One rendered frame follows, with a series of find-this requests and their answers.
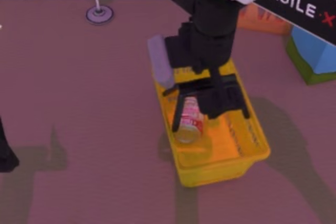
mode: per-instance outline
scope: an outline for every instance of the green base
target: green base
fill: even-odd
[[[301,57],[292,37],[288,40],[286,52],[307,85],[336,80],[336,72],[314,73],[310,65]]]

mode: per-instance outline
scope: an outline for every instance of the red x logo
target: red x logo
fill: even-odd
[[[325,19],[322,20],[322,23],[328,23],[330,27],[333,27],[333,20],[336,18],[336,15],[329,16],[328,12],[324,12]]]

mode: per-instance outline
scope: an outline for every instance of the plastic bottle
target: plastic bottle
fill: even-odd
[[[204,115],[199,111],[197,99],[187,97],[181,116],[180,127],[175,133],[175,139],[188,144],[197,141],[203,134]]]

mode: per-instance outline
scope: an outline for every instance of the yellow box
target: yellow box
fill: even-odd
[[[207,119],[202,138],[191,144],[177,142],[171,131],[178,91],[163,97],[164,89],[155,83],[175,166],[185,187],[238,178],[253,163],[270,155],[269,145],[233,62],[230,60],[220,72],[236,74],[250,119],[245,119],[241,111],[227,112],[215,120]],[[176,83],[209,77],[208,71],[195,75],[190,68],[176,69],[174,75]]]

